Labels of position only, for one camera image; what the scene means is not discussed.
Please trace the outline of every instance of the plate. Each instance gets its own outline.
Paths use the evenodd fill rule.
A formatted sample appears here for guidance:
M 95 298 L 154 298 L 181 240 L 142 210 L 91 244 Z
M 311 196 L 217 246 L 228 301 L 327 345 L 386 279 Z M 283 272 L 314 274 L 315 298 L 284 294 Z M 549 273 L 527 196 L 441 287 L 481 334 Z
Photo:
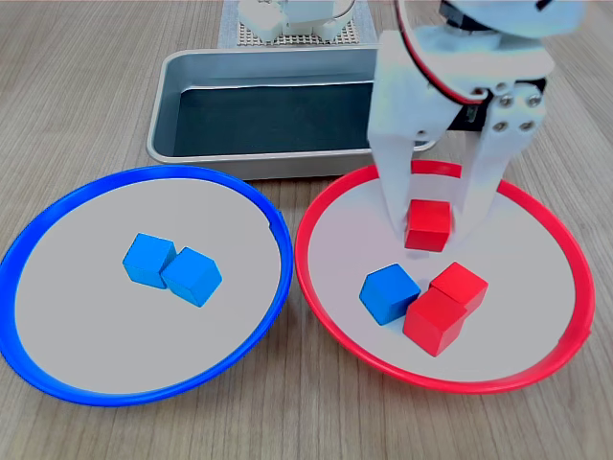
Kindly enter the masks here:
M 460 165 L 415 160 L 411 197 L 453 203 Z M 537 200 L 509 182 L 486 221 L 442 253 L 406 250 L 393 232 L 376 168 L 347 174 L 307 209 L 296 271 L 315 315 L 350 352 L 422 387 L 486 394 L 545 379 L 579 350 L 594 317 L 594 283 L 579 245 Z M 489 282 L 458 339 L 431 357 L 402 333 L 404 318 L 378 326 L 359 300 L 366 275 L 400 264 L 421 291 L 453 262 Z
M 198 308 L 133 283 L 138 233 L 216 261 Z M 260 192 L 221 172 L 155 166 L 109 175 L 60 199 L 0 264 L 0 351 L 39 390 L 73 403 L 130 405 L 185 392 L 240 360 L 279 315 L 291 239 Z

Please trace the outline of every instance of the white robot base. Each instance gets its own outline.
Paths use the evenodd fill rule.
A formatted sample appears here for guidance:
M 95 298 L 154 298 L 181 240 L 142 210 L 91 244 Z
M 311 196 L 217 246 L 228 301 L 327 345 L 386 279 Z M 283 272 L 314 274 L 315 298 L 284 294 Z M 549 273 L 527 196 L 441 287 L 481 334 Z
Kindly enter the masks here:
M 332 42 L 353 19 L 355 0 L 241 0 L 238 18 L 261 41 L 282 35 L 316 35 Z

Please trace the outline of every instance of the red cable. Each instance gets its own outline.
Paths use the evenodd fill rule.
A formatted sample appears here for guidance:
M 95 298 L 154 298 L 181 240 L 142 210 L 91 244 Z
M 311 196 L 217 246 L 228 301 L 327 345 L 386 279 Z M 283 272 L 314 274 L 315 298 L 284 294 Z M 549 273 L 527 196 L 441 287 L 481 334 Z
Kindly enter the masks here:
M 444 96 L 453 101 L 456 104 L 460 105 L 478 105 L 483 102 L 483 100 L 474 100 L 469 99 L 455 90 L 451 89 L 447 86 L 441 79 L 439 79 L 436 75 L 432 73 L 432 71 L 426 66 L 421 57 L 418 55 L 417 51 L 413 47 L 413 43 L 411 43 L 411 39 L 407 34 L 407 29 L 404 24 L 404 20 L 402 19 L 402 14 L 400 12 L 400 2 L 403 0 L 396 0 L 396 16 L 398 21 L 398 26 L 400 28 L 400 34 L 402 35 L 402 41 L 404 42 L 404 46 L 406 51 L 409 53 L 409 56 L 423 74 L 423 76 L 434 86 L 437 88 Z

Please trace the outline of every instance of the wood grain surface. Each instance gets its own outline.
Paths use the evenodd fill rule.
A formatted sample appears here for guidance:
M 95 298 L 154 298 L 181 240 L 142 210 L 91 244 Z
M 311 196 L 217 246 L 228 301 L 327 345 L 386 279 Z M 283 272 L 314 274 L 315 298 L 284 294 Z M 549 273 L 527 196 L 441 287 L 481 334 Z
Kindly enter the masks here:
M 394 27 L 372 3 L 376 28 Z M 438 21 L 413 2 L 415 24 Z M 222 4 L 0 2 L 0 251 L 37 213 L 145 152 L 162 60 L 216 46 Z M 507 179 L 577 237 L 597 294 L 593 334 L 553 377 L 463 397 L 388 378 L 341 348 L 296 282 L 267 337 L 234 368 L 179 397 L 130 408 L 60 402 L 0 360 L 0 459 L 613 458 L 613 4 L 547 40 L 558 67 L 548 118 Z M 461 139 L 426 157 L 460 160 Z M 327 180 L 257 183 L 295 237 Z

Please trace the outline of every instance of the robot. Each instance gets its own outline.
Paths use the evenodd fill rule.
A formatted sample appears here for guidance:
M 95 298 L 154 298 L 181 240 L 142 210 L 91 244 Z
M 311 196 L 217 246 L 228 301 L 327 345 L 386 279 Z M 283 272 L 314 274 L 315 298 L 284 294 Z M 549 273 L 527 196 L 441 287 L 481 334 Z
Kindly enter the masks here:
M 238 18 L 261 41 L 317 35 L 333 41 L 353 19 L 355 0 L 240 0 Z
M 398 31 L 379 39 L 368 139 L 387 210 L 404 234 L 416 141 L 466 132 L 466 158 L 453 205 L 458 241 L 488 214 L 503 173 L 545 116 L 554 62 L 541 38 L 579 26 L 583 2 L 446 1 L 441 26 L 412 31 L 396 0 Z

